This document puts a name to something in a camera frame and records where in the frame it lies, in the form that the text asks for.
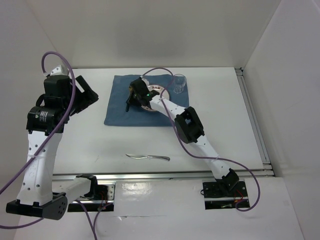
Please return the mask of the blue cloth placemat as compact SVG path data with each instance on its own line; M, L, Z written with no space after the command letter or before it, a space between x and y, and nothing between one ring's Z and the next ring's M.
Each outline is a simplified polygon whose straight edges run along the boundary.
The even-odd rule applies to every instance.
M129 112L125 111L126 101L129 97L129 85L138 77L139 75L134 74L114 76L104 125L113 127L171 127L168 117L160 112L150 112L135 106L131 106ZM145 78L151 85L162 87L166 87L172 80L170 74L146 75ZM175 93L174 89L175 83L167 88L171 102L182 107L189 107L187 82L183 92Z

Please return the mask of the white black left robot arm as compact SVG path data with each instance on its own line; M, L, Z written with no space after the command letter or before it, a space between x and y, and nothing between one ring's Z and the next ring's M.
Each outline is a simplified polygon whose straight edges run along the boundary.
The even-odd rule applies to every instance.
M89 174L80 174L53 191L54 165L64 126L72 115L99 99L82 76L75 80L83 90L72 83L62 65L44 80L44 94L27 114L28 166L16 199L6 205L8 214L60 220L73 201L97 197L97 178Z

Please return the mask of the gold fork dark handle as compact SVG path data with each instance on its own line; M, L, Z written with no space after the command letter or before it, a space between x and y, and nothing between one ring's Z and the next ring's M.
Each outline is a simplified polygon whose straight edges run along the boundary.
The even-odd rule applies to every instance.
M125 111L126 111L126 112L128 112L129 109L130 109L130 106L131 106L131 104L132 104L132 99L133 99L133 97L134 97L134 91L133 91L132 87L130 86L130 87L129 87L129 97L128 97L128 99L126 100L126 107L125 107Z

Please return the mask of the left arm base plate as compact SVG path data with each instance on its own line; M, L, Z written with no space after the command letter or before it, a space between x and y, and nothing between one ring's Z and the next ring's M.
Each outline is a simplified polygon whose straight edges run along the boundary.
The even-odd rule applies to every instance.
M116 185L115 183L99 184L98 192L93 198L80 196L77 200L89 213L113 212Z

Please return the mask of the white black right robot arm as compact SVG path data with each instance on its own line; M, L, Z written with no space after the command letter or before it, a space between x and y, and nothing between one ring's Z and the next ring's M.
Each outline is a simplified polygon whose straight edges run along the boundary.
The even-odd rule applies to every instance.
M218 190L223 196L230 196L236 189L239 177L225 161L219 158L205 135L204 126L196 112L189 106L180 106L155 90L149 90L146 79L139 77L129 84L129 97L126 101L126 111L130 106L148 107L174 122L174 130L178 140L192 146L210 168L213 177L219 183Z

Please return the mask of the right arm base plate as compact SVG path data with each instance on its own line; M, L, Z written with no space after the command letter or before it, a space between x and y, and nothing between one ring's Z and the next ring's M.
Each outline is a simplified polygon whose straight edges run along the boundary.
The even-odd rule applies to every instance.
M244 181L239 181L231 191L223 190L221 183L203 182L200 194L204 197L206 210L239 209L250 207L248 192Z

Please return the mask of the silver table knife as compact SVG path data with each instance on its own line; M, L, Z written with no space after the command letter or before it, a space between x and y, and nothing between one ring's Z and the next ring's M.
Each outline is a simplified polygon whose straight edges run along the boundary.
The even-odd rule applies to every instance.
M129 153L126 153L125 155L132 159L159 159L167 162L171 160L170 157L161 156L161 155L139 155L139 154L129 154Z

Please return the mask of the clear plastic cup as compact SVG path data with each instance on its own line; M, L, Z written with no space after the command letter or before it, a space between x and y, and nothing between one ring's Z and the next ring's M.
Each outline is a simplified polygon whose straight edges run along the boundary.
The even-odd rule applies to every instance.
M173 91L176 94L181 94L186 86L187 78L183 74L175 74L173 76Z

